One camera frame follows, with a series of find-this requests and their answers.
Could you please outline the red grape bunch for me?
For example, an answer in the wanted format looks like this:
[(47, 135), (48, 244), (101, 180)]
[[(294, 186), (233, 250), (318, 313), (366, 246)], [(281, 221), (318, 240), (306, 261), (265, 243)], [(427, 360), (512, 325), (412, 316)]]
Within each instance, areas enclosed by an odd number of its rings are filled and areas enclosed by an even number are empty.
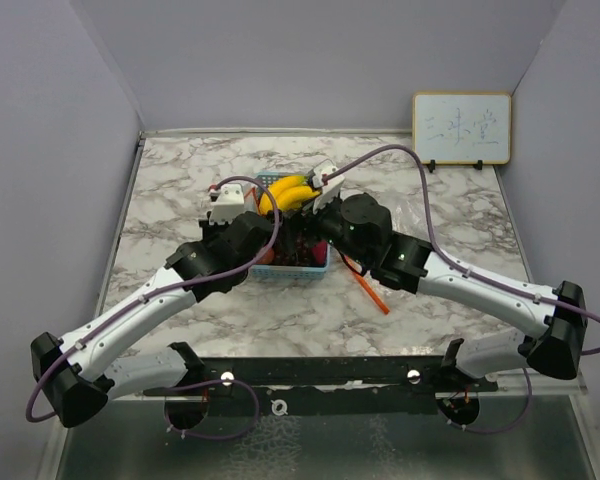
[(316, 267), (311, 255), (311, 247), (301, 232), (293, 231), (289, 226), (282, 226), (273, 250), (274, 266)]

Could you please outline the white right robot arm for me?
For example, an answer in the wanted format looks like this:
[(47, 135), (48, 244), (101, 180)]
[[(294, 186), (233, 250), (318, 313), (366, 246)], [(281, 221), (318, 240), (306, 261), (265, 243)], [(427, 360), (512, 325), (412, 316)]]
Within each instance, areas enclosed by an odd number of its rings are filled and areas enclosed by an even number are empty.
[(447, 389), (461, 391), (474, 379), (517, 368), (576, 378), (587, 328), (580, 286), (525, 283), (463, 262), (395, 231), (390, 211), (368, 194), (313, 203), (303, 209), (301, 225), (387, 288), (451, 300), (508, 324), (499, 334), (449, 344), (439, 367)]

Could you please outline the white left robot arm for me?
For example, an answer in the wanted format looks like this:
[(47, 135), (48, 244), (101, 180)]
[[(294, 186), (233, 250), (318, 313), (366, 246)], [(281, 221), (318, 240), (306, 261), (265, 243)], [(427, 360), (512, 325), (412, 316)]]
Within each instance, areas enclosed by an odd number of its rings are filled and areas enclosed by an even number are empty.
[(273, 246), (280, 226), (279, 214), (241, 213), (228, 225), (204, 232), (202, 239), (178, 246), (141, 287), (99, 317), (60, 337), (38, 335), (30, 344), (36, 385), (26, 419), (48, 420), (33, 413), (39, 395), (51, 405), (52, 416), (73, 428), (119, 396), (153, 388), (194, 392), (201, 371), (187, 351), (169, 347), (154, 358), (131, 362), (119, 357), (162, 322), (242, 283)]

